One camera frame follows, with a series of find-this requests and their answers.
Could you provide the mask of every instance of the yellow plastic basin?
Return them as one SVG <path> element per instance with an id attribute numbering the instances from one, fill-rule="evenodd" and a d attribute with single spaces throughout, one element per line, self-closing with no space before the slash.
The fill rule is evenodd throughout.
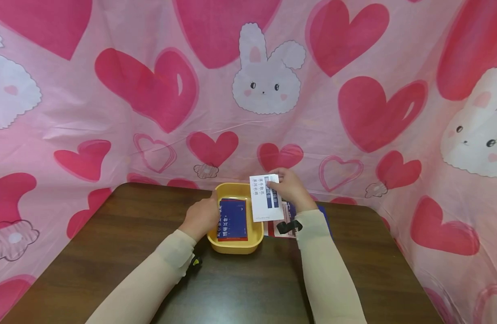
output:
<path id="1" fill-rule="evenodd" d="M 246 201 L 247 236 L 248 241 L 224 241 L 218 242 L 217 228 L 207 233 L 207 238 L 213 246 L 214 251 L 224 254 L 250 254 L 257 249 L 263 241 L 263 222 L 252 221 L 252 200 L 249 184 L 225 183 L 216 187 L 218 194 L 218 206 L 224 198 L 239 199 Z"/>

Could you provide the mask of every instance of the wooden table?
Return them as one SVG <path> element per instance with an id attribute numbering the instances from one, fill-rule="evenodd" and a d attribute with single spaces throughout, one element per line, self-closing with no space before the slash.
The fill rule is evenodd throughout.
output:
<path id="1" fill-rule="evenodd" d="M 84 323 L 209 194 L 121 185 L 2 323 Z M 377 213 L 323 205 L 369 324 L 443 323 Z M 214 252 L 205 238 L 195 253 L 203 267 L 181 280 L 152 323 L 313 323 L 295 240 L 265 238 L 252 255 L 232 256 Z"/>

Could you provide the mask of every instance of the blue book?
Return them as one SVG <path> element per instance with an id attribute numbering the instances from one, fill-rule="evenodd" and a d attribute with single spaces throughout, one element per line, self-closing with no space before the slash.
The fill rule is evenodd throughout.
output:
<path id="1" fill-rule="evenodd" d="M 219 212 L 218 241 L 248 241 L 246 201 L 222 199 Z"/>

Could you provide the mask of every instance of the beige sleeve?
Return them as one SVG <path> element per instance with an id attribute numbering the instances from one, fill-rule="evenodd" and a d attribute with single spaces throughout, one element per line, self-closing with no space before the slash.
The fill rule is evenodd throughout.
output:
<path id="1" fill-rule="evenodd" d="M 353 280 L 319 210 L 297 214 L 304 283 L 316 324 L 367 324 Z"/>
<path id="2" fill-rule="evenodd" d="M 133 270 L 88 318 L 87 324 L 149 324 L 185 276 L 196 242 L 177 229 Z"/>

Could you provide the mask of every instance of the bunny face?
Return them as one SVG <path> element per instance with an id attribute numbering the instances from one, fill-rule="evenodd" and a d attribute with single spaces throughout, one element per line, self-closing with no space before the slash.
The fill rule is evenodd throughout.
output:
<path id="1" fill-rule="evenodd" d="M 497 68 L 489 69 L 450 121 L 441 140 L 443 160 L 453 167 L 497 177 Z"/>
<path id="2" fill-rule="evenodd" d="M 239 107 L 264 115 L 292 110 L 300 94 L 300 80 L 292 68 L 302 66 L 306 50 L 295 41 L 287 41 L 267 58 L 262 31 L 249 23 L 241 29 L 239 52 L 241 70 L 232 85 Z"/>
<path id="3" fill-rule="evenodd" d="M 25 69 L 0 55 L 0 129 L 33 109 L 41 99 L 36 82 Z"/>

